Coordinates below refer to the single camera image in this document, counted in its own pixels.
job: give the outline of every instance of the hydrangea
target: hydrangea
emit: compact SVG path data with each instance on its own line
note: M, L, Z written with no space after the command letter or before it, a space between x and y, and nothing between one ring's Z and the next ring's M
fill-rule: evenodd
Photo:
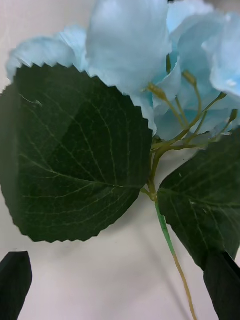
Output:
M240 124L236 117L229 123L240 108L239 30L238 15L203 0L98 0L87 31L74 25L30 39L10 53L6 69L12 81L22 64L74 65L130 95L163 140L189 128L215 100L201 126L199 117L190 129L214 136ZM218 99L221 92L227 96Z

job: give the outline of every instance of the black object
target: black object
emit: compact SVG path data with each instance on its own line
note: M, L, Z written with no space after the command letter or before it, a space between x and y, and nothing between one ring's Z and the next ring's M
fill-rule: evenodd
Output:
M9 252L0 263L0 320L17 320L32 284L28 252Z
M240 268L228 253L208 257L204 282L219 320L239 320Z

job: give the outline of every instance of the white surface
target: white surface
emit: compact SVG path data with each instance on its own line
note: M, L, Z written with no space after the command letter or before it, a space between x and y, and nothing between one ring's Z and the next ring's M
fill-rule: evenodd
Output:
M0 0L0 91L7 83L4 63L18 42L86 25L91 0ZM163 179L186 158L167 154ZM203 281L173 233L198 320L217 320ZM0 259L28 250L33 282L19 320L189 320L181 278L165 242L154 205L141 194L113 226L87 242L33 243L20 234L0 198Z

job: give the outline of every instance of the dark green leaf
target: dark green leaf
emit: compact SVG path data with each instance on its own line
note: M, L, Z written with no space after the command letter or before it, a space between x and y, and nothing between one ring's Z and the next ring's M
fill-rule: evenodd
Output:
M168 176L158 190L161 214L197 265L209 252L235 257L240 244L240 129Z
M27 252L10 252L0 263L0 319L17 320L32 284Z
M239 320L240 269L226 252L208 256L204 282L219 320Z
M0 183L14 223L34 241L97 236L148 178L152 131L141 108L74 67L23 67L14 83L21 99L0 119L9 127ZM14 90L0 110L11 109Z

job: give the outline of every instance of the light blue flower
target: light blue flower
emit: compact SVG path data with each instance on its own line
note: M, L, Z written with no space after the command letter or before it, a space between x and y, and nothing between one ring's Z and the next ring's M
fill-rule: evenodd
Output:
M197 80L197 88L203 110L218 97L221 91L229 92L224 90L223 87L214 85L212 77L210 79L211 70L205 52L207 47L208 54L210 54L210 44L212 44L212 48L214 47L212 39L221 38L223 31L226 29L226 18L223 13L213 11L211 5L204 4L203 1L199 0L177 1L169 4L169 7L167 25L170 31L170 38L173 41L173 48L178 52L181 71L188 70ZM188 123L191 123L198 114L199 105L193 85L182 78L177 96ZM175 99L170 100L170 102L174 105L175 110L179 112ZM228 123L232 109L239 110L240 103L230 96L219 100L208 111L198 133L210 132L211 136L214 136L221 132ZM166 114L163 113L162 115L160 112L155 111L154 121L157 126L157 134L164 140L173 139L183 131L183 126L181 126L170 109ZM199 123L200 120L191 128L190 131L192 133L195 132ZM238 117L227 129L231 130L239 123L240 118Z
M130 95L156 132L152 98L147 103L141 92L163 73L166 55L172 51L167 13L166 0L98 0L87 35L73 26L47 41L39 37L20 44L10 53L8 77L13 80L22 64L74 65Z
M203 43L214 88L240 100L240 15L229 13L222 31Z
M167 15L167 28L172 34L180 26L183 27L183 22L191 17L192 21L196 20L200 15L206 15L214 11L214 6L210 3L205 3L203 0L184 0L169 3Z
M47 64L53 67L58 63L70 67L75 62L76 56L70 46L57 38L39 36L21 43L10 52L6 63L7 77L13 81L17 68L22 65L32 67L35 64L42 67Z

